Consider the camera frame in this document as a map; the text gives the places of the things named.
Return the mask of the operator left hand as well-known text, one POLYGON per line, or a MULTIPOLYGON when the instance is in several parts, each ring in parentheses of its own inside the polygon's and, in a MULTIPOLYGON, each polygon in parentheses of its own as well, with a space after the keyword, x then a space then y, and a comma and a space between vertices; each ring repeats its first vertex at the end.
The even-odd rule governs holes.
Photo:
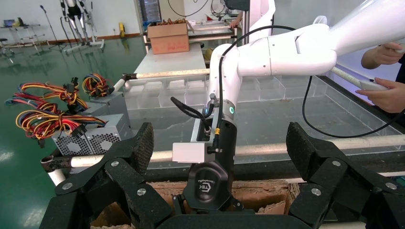
POLYGON ((366 96, 374 105, 388 113, 401 113, 405 109, 405 84, 380 78, 375 78, 375 81, 388 90, 355 92, 366 96))

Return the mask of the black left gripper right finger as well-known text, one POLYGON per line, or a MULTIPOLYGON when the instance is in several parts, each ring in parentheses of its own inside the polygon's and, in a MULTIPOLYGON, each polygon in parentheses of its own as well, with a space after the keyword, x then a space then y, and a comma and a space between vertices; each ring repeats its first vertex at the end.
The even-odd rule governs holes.
POLYGON ((289 214, 317 229, 334 205, 348 209, 368 229, 405 226, 405 189, 351 161, 334 143, 309 136, 296 122, 288 126, 289 157, 304 180, 289 214))

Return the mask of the operator right hand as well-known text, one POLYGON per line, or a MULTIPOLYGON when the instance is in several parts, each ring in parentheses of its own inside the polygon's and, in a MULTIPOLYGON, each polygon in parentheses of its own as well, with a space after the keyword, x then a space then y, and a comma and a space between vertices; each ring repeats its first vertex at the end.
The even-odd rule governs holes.
POLYGON ((390 65, 397 63, 404 55, 399 43, 390 42, 376 47, 375 61, 378 64, 390 65))

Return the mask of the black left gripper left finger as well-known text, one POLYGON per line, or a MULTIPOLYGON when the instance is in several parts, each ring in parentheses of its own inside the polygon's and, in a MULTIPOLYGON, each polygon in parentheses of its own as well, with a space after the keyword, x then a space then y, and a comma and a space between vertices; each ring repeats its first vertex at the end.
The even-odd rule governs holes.
POLYGON ((171 215, 170 205, 144 179, 154 148, 152 124, 115 142, 95 165, 55 188, 42 229, 88 229, 105 207, 118 203, 138 229, 156 229, 171 215))

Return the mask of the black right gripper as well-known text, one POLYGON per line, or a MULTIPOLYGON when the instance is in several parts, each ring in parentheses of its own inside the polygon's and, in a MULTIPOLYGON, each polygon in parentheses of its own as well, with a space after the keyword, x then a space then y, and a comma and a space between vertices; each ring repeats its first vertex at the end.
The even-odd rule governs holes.
POLYGON ((232 194, 237 127, 232 120, 223 120, 220 129, 221 152, 215 153, 213 161, 191 165, 183 194, 172 196, 175 215, 186 214, 185 200, 195 210, 244 210, 232 194))

